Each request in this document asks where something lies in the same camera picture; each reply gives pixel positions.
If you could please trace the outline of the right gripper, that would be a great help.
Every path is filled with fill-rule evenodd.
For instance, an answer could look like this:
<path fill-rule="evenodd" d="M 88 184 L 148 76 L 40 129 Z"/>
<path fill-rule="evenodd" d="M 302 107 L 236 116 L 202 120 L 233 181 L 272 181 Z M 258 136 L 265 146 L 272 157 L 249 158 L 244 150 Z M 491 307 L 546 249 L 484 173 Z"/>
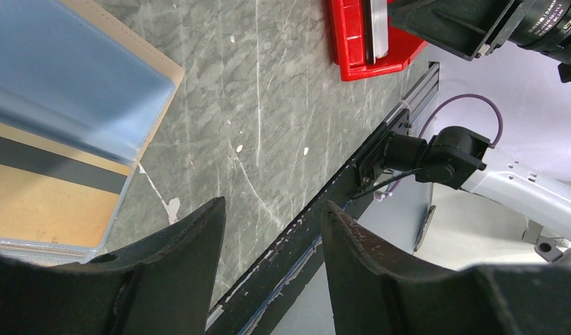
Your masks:
<path fill-rule="evenodd" d="M 467 61 L 509 40 L 557 60 L 561 82 L 571 82 L 571 0 L 535 1 L 527 13 L 525 1 L 392 1 L 388 15 L 393 27 Z"/>

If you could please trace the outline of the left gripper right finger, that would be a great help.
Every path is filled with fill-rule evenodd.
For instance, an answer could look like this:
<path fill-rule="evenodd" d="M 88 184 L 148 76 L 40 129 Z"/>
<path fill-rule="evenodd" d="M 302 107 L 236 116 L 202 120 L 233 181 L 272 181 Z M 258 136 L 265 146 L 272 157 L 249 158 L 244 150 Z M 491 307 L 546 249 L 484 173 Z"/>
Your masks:
<path fill-rule="evenodd" d="M 402 251 L 330 201 L 321 234 L 337 334 L 571 334 L 571 266 L 452 271 Z"/>

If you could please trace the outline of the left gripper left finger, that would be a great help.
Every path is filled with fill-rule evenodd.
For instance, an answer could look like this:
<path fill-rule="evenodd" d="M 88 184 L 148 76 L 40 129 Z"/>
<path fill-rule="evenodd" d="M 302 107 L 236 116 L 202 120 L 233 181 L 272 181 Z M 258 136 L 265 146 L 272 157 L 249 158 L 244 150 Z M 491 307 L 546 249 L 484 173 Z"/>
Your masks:
<path fill-rule="evenodd" d="M 0 334 L 204 334 L 225 222 L 218 197 L 85 264 L 0 255 Z"/>

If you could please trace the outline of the beige card holder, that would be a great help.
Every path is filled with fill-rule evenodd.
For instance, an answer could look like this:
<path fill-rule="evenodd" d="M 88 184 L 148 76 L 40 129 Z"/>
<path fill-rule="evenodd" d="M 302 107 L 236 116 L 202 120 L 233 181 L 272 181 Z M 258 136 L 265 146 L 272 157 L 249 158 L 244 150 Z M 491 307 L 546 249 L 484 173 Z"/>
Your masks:
<path fill-rule="evenodd" d="M 93 258 L 183 78 L 94 1 L 0 1 L 0 123 L 131 169 L 100 246 L 0 240 L 0 255 L 42 266 Z"/>

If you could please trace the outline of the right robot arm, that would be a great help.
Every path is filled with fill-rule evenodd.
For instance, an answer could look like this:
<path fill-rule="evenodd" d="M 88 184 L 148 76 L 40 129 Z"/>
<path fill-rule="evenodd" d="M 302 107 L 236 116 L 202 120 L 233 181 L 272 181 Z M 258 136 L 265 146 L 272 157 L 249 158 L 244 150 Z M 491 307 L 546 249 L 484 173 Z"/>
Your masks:
<path fill-rule="evenodd" d="M 393 27 L 462 59 L 511 42 L 557 60 L 561 82 L 571 82 L 571 1 L 392 1 L 387 11 Z M 571 187 L 522 165 L 496 141 L 450 126 L 429 141 L 392 136 L 386 157 L 398 178 L 490 199 L 571 243 Z M 545 261 L 571 265 L 571 248 L 543 236 L 533 246 Z"/>

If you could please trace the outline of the white card stack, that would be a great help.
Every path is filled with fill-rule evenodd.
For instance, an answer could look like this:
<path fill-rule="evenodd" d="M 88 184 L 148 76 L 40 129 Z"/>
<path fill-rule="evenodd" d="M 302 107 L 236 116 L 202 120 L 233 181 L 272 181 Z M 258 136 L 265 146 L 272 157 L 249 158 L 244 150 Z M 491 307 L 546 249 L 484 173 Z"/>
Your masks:
<path fill-rule="evenodd" d="M 386 0 L 367 0 L 364 4 L 366 60 L 375 64 L 389 52 L 388 4 Z"/>

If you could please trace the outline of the gold card in sleeve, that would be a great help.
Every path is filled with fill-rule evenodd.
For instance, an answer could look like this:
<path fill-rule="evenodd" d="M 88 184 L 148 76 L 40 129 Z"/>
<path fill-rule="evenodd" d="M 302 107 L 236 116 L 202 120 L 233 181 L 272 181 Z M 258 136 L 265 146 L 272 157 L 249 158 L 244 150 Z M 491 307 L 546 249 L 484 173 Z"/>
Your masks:
<path fill-rule="evenodd" d="M 0 240 L 96 248 L 130 175 L 126 165 L 0 123 Z"/>

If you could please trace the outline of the red plastic bin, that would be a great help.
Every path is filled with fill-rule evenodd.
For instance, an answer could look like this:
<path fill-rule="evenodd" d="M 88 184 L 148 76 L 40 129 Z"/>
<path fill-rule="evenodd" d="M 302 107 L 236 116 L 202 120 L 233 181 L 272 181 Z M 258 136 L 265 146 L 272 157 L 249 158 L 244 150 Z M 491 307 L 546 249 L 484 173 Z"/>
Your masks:
<path fill-rule="evenodd" d="M 427 46 L 421 38 L 392 26 L 393 1 L 331 0 L 326 4 L 333 60 L 344 82 L 398 73 Z"/>

